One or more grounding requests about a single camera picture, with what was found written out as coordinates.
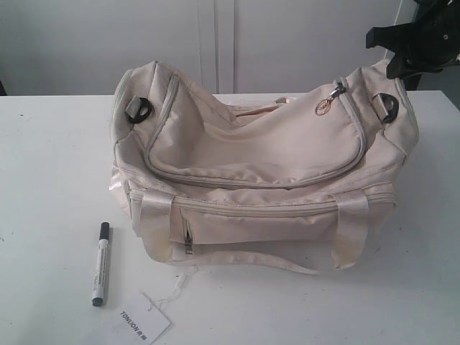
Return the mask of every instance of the paper tag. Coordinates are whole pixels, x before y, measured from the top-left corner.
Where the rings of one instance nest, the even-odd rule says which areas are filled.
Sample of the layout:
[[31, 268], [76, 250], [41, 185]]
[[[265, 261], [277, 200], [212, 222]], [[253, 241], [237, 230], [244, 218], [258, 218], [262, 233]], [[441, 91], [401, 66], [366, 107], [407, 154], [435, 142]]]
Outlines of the paper tag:
[[84, 336], [77, 345], [151, 344], [171, 322], [138, 293], [98, 329]]

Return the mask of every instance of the white table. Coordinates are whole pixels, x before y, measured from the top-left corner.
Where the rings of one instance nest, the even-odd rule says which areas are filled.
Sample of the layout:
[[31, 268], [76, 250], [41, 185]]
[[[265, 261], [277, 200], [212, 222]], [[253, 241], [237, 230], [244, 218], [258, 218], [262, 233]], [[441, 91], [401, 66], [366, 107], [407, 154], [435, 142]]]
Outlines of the white table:
[[[366, 262], [319, 277], [203, 268], [155, 344], [458, 344], [460, 113], [441, 92], [410, 98], [420, 142]], [[147, 256], [109, 194], [112, 99], [0, 97], [0, 344], [71, 344], [138, 290], [167, 297], [181, 272]], [[102, 221], [114, 227], [110, 287], [94, 308]]]

